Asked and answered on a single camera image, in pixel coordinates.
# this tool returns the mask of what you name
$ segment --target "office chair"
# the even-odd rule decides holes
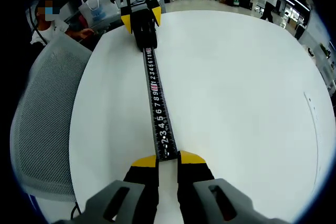
[[[91,51],[60,33],[30,69],[10,130],[10,158],[24,191],[76,201],[69,165],[69,129],[77,88]]]

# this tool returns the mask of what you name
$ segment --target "cable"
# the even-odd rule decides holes
[[[40,36],[40,38],[43,40],[43,42],[47,45],[48,42],[47,42],[47,41],[45,40],[45,38],[41,35],[41,33],[39,32],[39,30],[37,30],[37,27],[36,27],[35,24],[34,24],[33,17],[31,16],[31,11],[32,11],[32,9],[31,9],[31,7],[29,7],[29,17],[30,17],[30,22],[31,22],[31,24],[32,24],[32,26],[33,26],[33,28],[34,28],[34,30],[37,32],[37,34]]]
[[[143,3],[145,3],[145,0],[135,0],[131,3],[131,6],[135,6],[135,5],[143,4]]]
[[[76,204],[76,206],[77,206],[77,210],[78,210],[79,214],[81,215],[82,212],[81,212],[80,209],[79,209],[79,205],[78,205],[78,203],[76,202],[75,204]]]
[[[76,209],[77,209],[77,211],[78,211],[78,213],[81,215],[82,214],[82,212],[80,211],[80,209],[79,209],[79,205],[78,205],[78,203],[77,202],[75,202],[75,206],[74,206],[74,208],[72,209],[72,211],[71,211],[71,215],[70,215],[70,219],[72,220],[74,217],[74,213],[75,213],[75,211],[76,211]]]

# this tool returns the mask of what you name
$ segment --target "white bag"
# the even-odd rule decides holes
[[[117,5],[111,3],[110,0],[87,0],[78,9],[89,27],[120,14]]]

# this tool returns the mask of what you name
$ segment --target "floor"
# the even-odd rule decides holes
[[[182,10],[219,10],[222,12],[240,13],[256,18],[261,17],[261,14],[259,12],[248,10],[242,7],[228,6],[226,4],[221,4],[219,1],[215,0],[175,0],[174,2],[171,1],[170,3],[166,4],[167,13],[179,12]],[[272,15],[273,15],[273,22],[276,25],[280,25],[281,17],[275,13],[272,13]],[[296,32],[290,26],[286,26],[286,30],[289,31],[293,36]]]

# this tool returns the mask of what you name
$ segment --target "desk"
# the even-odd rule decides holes
[[[263,215],[295,220],[322,185],[336,138],[328,91],[302,46],[270,22],[208,10],[163,14],[157,37],[177,147],[203,157]],[[304,92],[318,111],[319,158]],[[135,160],[155,154],[142,53],[124,27],[99,41],[73,107],[70,169],[84,210]],[[160,163],[155,223],[181,223],[176,168]]]

